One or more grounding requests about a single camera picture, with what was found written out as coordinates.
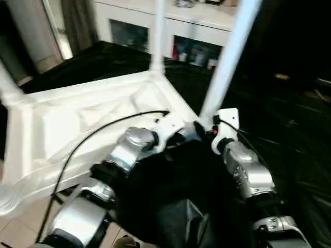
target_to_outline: floor tile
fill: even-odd
[[[27,210],[21,216],[18,217],[19,221],[23,222],[26,226],[28,226],[34,232],[37,233],[39,231],[46,208],[48,206],[48,202],[49,197],[35,201],[27,208]],[[57,202],[54,202],[49,220],[52,220],[52,217],[57,213],[59,208],[60,205]]]
[[[12,220],[0,232],[0,242],[13,248],[27,248],[34,243],[36,234],[19,220]]]
[[[0,231],[2,231],[11,221],[11,218],[0,217]]]
[[[121,228],[117,226],[115,223],[110,224],[107,229],[107,234],[103,239],[100,248],[111,248],[120,229]]]

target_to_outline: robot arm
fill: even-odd
[[[212,149],[222,155],[227,171],[236,181],[257,239],[272,247],[311,247],[280,199],[270,171],[252,150],[237,140],[232,128],[224,129],[225,124],[217,121],[221,118],[238,128],[237,110],[219,110],[217,115],[214,121],[218,132]]]
[[[152,130],[129,128],[106,159],[92,166],[91,176],[78,185],[63,204],[42,244],[33,247],[99,247],[112,222],[109,212],[116,195],[125,188],[136,161],[162,152],[168,139],[183,127],[184,122],[170,113]]]

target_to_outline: white pole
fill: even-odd
[[[0,97],[4,106],[11,106],[19,102],[24,93],[15,84],[5,66],[0,60]]]
[[[164,39],[164,16],[166,12],[165,0],[157,0],[156,16],[155,16],[155,36],[154,36],[154,51],[150,69],[156,73],[164,74],[163,64],[163,39]]]
[[[240,1],[233,30],[222,51],[200,112],[201,121],[206,127],[211,127],[212,116],[222,105],[260,3],[261,0]]]

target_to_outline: wall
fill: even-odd
[[[8,1],[14,22],[34,63],[54,57],[61,60],[40,0]]]

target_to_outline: white cabinet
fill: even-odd
[[[226,45],[235,8],[207,4],[178,8],[172,1],[167,5],[164,56],[207,67]],[[154,7],[155,0],[96,0],[99,38],[151,53]]]

